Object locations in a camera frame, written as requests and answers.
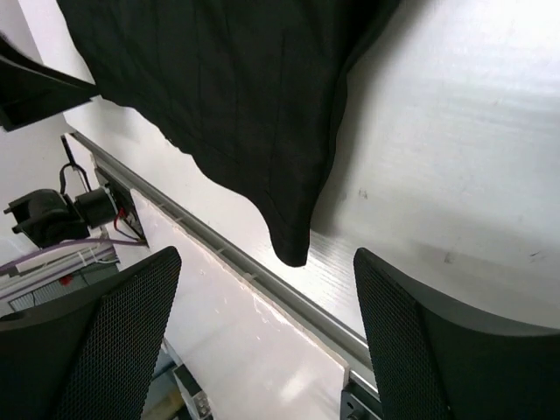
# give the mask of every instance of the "table surface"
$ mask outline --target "table surface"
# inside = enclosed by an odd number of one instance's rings
[[[19,0],[42,60],[84,80],[55,0]],[[560,326],[560,5],[402,2],[349,75],[306,267],[275,257],[258,211],[205,178],[136,111],[95,100],[66,120],[363,334],[358,247],[444,293]]]

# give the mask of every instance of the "white board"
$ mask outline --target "white board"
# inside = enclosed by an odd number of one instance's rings
[[[91,80],[55,0],[20,0],[43,61]],[[363,334],[359,246],[489,312],[560,326],[560,5],[402,2],[349,77],[307,267],[274,255],[258,211],[138,113],[97,100],[67,121]]]
[[[216,420],[336,420],[347,364],[159,208],[132,192],[150,250],[182,259],[165,339]]]

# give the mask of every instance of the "black cable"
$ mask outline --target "black cable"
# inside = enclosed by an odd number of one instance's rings
[[[84,178],[84,182],[86,183],[87,190],[89,192],[92,191],[91,185],[89,184],[88,173],[84,170],[84,168],[82,168],[78,164],[65,164],[64,166],[62,166],[62,168],[60,169],[60,172],[59,172],[60,193],[61,194],[64,194],[67,190],[67,179],[64,176],[64,170],[66,168],[77,169],[81,173],[81,176]]]

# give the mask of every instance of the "purple cable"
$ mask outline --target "purple cable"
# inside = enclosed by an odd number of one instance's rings
[[[54,251],[55,249],[72,247],[74,245],[81,245],[81,244],[87,244],[87,243],[111,243],[113,245],[128,245],[128,246],[131,246],[131,247],[143,247],[143,246],[146,245],[146,242],[144,242],[144,241],[133,242],[133,241],[120,241],[118,239],[103,239],[103,238],[78,239],[76,241],[62,242],[62,243],[59,243],[57,245],[52,245],[51,247],[48,247],[48,248],[43,248],[43,249],[39,249],[37,251],[33,251],[28,255],[24,255],[24,256],[19,257],[16,260],[7,262],[6,264],[4,264],[3,266],[0,267],[0,271],[11,269],[13,267],[16,267],[18,264],[25,263],[26,261],[32,260],[33,258],[36,258],[38,256],[42,256],[43,254],[46,254],[47,252]]]

